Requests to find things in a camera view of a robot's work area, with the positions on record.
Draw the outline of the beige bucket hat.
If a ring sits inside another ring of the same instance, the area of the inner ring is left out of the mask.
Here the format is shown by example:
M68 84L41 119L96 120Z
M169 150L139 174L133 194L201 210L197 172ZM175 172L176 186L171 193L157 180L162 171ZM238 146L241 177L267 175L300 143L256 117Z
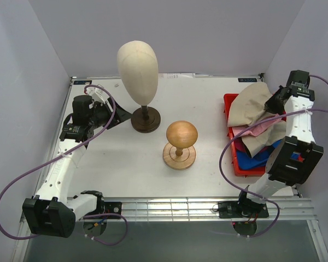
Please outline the beige bucket hat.
M251 126L259 120L274 116L264 110L265 102L271 96L264 82L257 82L246 87L231 103L227 126Z

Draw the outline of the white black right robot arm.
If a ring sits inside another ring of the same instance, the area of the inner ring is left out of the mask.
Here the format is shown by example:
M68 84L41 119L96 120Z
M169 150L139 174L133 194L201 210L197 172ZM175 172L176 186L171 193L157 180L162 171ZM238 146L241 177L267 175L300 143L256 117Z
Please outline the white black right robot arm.
M315 94L309 83L308 72L293 70L286 85L265 102L267 112L287 114L285 137L268 158L265 174L240 192L238 211L244 217L264 212L266 199L280 189L303 184L323 156L324 149L312 134Z

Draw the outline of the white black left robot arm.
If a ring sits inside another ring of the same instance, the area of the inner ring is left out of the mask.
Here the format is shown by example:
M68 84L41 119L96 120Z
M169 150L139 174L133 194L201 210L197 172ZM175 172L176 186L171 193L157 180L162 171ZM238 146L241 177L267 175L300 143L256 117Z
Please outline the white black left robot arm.
M106 212L103 194L85 190L80 196L68 200L68 190L75 170L87 150L88 139L95 129L111 129L129 120L132 115L110 98L76 96L72 102L72 113L63 122L59 159L51 164L49 173L35 196L25 199L22 210L31 233L69 237L77 220L86 215Z

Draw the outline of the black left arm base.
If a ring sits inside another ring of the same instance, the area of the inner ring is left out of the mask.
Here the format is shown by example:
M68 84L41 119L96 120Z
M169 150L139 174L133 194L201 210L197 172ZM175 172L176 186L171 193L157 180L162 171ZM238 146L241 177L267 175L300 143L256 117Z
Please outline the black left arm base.
M122 202L119 201L101 201L97 204L94 211L86 214L92 216L93 219L120 219L122 211Z

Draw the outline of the cream bucket hat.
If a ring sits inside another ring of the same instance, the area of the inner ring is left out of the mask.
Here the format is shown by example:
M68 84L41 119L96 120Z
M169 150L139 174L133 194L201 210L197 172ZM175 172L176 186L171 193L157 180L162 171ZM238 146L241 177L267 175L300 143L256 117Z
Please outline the cream bucket hat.
M286 122L280 121L273 124L258 136L243 136L242 142L246 147L249 157L253 158L266 146L271 146L275 142L282 140L286 133Z

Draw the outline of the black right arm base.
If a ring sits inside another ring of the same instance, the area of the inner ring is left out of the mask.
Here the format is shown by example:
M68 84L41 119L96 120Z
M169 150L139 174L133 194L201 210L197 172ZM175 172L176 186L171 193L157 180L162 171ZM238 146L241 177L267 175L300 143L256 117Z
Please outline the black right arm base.
M266 204L244 205L239 201L220 201L212 207L219 218L268 218Z

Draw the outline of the pink bucket hat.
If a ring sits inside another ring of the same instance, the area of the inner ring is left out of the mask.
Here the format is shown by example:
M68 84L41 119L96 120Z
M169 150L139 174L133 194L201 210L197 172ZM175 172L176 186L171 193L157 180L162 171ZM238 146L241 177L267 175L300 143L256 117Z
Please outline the pink bucket hat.
M267 118L272 118L274 116L278 116L278 114L274 115L274 114L270 114L269 112L266 112L259 119L257 119L256 122L262 121ZM259 136L260 134L271 129L273 126L275 126L278 123L285 123L285 121L282 118L268 121L266 123L257 125L256 127L252 127L250 130L244 132L241 136L254 136L254 137ZM237 135L247 127L248 125L232 127L232 132L234 135Z

